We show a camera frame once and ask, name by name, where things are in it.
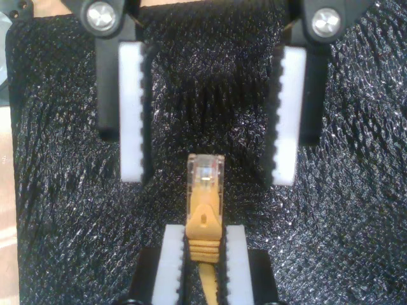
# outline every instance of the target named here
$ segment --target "transparent plastic connector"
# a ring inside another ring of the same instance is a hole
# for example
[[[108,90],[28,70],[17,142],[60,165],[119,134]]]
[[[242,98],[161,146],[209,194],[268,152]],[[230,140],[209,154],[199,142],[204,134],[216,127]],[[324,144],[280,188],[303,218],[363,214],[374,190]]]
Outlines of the transparent plastic connector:
[[[223,212],[224,156],[211,154],[190,154],[187,178],[187,220],[191,217],[191,195],[194,188],[200,191],[217,191],[219,195],[219,221]]]

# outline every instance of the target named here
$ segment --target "black foam surface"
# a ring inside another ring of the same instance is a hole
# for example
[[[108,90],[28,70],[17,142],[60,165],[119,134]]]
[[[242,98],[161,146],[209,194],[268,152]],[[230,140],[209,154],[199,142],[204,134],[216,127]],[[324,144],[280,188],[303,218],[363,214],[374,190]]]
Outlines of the black foam surface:
[[[224,221],[268,251],[281,300],[407,302],[407,3],[378,2],[332,45],[321,144],[300,149],[293,187],[267,188],[258,165],[283,16],[273,1],[142,10],[158,48],[144,189],[120,182],[118,145],[98,138],[92,38],[73,17],[13,24],[21,304],[124,293],[141,247],[185,221],[188,153],[225,154]]]

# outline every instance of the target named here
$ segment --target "black textured mat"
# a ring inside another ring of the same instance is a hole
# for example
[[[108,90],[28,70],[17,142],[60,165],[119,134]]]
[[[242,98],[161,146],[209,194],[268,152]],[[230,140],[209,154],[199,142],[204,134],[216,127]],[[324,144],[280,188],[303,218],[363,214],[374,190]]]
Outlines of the black textured mat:
[[[291,304],[407,302],[407,3],[381,1],[332,46],[324,131],[294,187],[259,178],[273,2],[143,9],[153,63],[145,189],[95,129],[93,41],[72,17],[15,23],[7,52],[21,304],[109,304],[142,246],[185,220],[188,153],[226,155],[224,219],[269,252]],[[193,289],[192,304],[202,303]]]

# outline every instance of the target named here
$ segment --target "bolt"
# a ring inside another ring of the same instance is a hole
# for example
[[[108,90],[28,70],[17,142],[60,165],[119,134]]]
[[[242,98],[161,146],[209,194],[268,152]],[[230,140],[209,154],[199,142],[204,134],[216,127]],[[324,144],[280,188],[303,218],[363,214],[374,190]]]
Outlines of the bolt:
[[[114,8],[103,1],[97,1],[89,6],[86,17],[90,26],[101,32],[110,30],[116,22]]]
[[[335,36],[341,27],[341,17],[331,8],[317,11],[312,19],[312,29],[322,38]]]

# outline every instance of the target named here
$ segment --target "metal screw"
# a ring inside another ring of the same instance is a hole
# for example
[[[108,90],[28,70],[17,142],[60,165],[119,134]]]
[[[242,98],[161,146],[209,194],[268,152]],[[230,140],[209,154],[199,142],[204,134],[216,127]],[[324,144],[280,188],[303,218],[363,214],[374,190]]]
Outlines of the metal screw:
[[[116,23],[114,8],[103,1],[97,1],[89,6],[86,17],[90,26],[101,32],[110,30]]]
[[[312,29],[323,38],[335,36],[341,27],[341,16],[331,8],[317,11],[312,19]]]

